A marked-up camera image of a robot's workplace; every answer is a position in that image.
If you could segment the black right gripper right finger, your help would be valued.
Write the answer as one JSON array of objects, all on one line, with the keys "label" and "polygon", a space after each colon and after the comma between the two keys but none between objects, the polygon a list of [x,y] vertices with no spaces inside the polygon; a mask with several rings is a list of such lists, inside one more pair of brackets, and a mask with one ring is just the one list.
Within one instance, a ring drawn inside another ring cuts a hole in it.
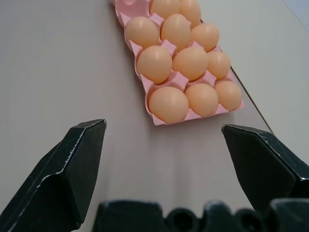
[{"label": "black right gripper right finger", "polygon": [[275,135],[231,124],[224,125],[222,133],[238,181],[254,210],[266,211],[273,199],[309,199],[309,165]]}]

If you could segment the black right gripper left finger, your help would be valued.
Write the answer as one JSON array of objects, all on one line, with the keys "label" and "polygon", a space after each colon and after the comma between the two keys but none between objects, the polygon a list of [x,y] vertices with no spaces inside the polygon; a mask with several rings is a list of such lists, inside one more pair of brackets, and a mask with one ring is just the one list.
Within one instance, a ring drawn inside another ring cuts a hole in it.
[{"label": "black right gripper left finger", "polygon": [[72,232],[84,223],[106,121],[82,122],[44,155],[0,214],[0,232]]}]

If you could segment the tan egg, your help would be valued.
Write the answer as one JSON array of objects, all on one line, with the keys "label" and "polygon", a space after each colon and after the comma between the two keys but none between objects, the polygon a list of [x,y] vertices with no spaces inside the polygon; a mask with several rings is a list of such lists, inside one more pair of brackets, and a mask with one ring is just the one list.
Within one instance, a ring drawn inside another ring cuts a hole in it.
[{"label": "tan egg", "polygon": [[178,14],[180,10],[180,0],[151,0],[149,13],[157,14],[163,19],[172,14]]},{"label": "tan egg", "polygon": [[217,92],[219,104],[226,110],[234,110],[241,105],[242,92],[240,88],[231,81],[221,81],[214,86]]},{"label": "tan egg", "polygon": [[207,70],[214,75],[217,80],[225,78],[231,66],[228,55],[222,51],[210,51],[208,56],[210,60]]},{"label": "tan egg", "polygon": [[173,14],[164,21],[160,38],[168,40],[180,52],[189,44],[190,34],[190,22],[181,14]]},{"label": "tan egg", "polygon": [[148,107],[152,114],[168,124],[181,121],[189,111],[187,97],[175,87],[162,87],[154,91]]},{"label": "tan egg", "polygon": [[188,87],[185,95],[191,108],[200,116],[213,114],[218,108],[218,95],[213,87],[199,83]]},{"label": "tan egg", "polygon": [[213,50],[220,38],[219,29],[212,23],[201,23],[191,30],[190,41],[196,42],[206,52]]},{"label": "tan egg", "polygon": [[137,73],[154,84],[161,84],[169,77],[172,70],[172,57],[161,46],[150,46],[143,50],[136,63]]},{"label": "tan egg", "polygon": [[209,55],[200,47],[188,47],[173,58],[172,69],[190,82],[201,77],[209,65]]},{"label": "tan egg", "polygon": [[126,40],[132,41],[143,49],[159,43],[159,31],[155,23],[142,16],[132,18],[125,27]]},{"label": "tan egg", "polygon": [[201,23],[201,9],[197,0],[181,0],[179,13],[191,23],[191,28]]}]

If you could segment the pink egg tray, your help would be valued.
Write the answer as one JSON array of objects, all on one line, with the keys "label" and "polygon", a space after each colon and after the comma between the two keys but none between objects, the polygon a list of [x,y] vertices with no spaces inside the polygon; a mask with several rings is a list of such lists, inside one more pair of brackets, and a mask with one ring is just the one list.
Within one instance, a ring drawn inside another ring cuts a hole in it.
[{"label": "pink egg tray", "polygon": [[[137,16],[148,17],[150,20],[152,20],[156,24],[158,28],[160,28],[163,24],[163,18],[161,18],[160,16],[156,14],[153,14],[151,16],[149,15],[148,7],[149,7],[150,0],[109,0],[109,1],[114,5],[115,14],[117,16],[117,19],[119,23],[121,24],[121,26],[124,28],[126,27],[129,20]],[[138,61],[138,57],[143,51],[142,47],[132,41],[128,42],[125,36],[124,36],[124,40],[126,44],[128,45],[129,49],[134,54],[135,73],[136,73],[136,76],[139,78],[139,80],[142,82],[142,85],[145,91],[145,99],[144,99],[145,109],[147,113],[150,115],[150,117],[152,118],[155,126],[176,124],[176,123],[180,123],[180,122],[184,122],[188,120],[206,118],[206,117],[210,117],[214,115],[238,111],[240,109],[245,108],[245,102],[241,97],[240,106],[236,107],[233,110],[227,110],[221,104],[218,104],[217,109],[214,111],[214,113],[211,113],[209,116],[200,116],[199,114],[196,114],[192,109],[189,109],[187,115],[183,119],[181,119],[179,122],[167,123],[159,119],[157,116],[155,116],[155,114],[151,113],[148,107],[150,96],[157,89],[160,89],[162,87],[174,87],[184,92],[184,90],[191,85],[203,83],[203,84],[208,84],[211,87],[214,87],[216,82],[219,82],[219,81],[216,81],[216,77],[212,75],[209,71],[206,71],[206,73],[203,74],[201,78],[198,78],[197,80],[193,82],[189,82],[189,80],[186,77],[184,77],[182,74],[180,74],[179,72],[171,71],[171,74],[167,78],[167,81],[163,82],[163,84],[156,85],[151,80],[147,79],[142,74],[138,74],[137,72],[137,61]],[[169,41],[160,40],[159,46],[167,49],[172,56],[176,55],[176,46],[171,44]],[[234,74],[234,71],[232,71],[232,68],[231,68],[229,73],[227,74],[227,77],[223,78],[221,81],[229,81],[229,82],[236,84],[235,78],[236,78],[236,75]]]}]

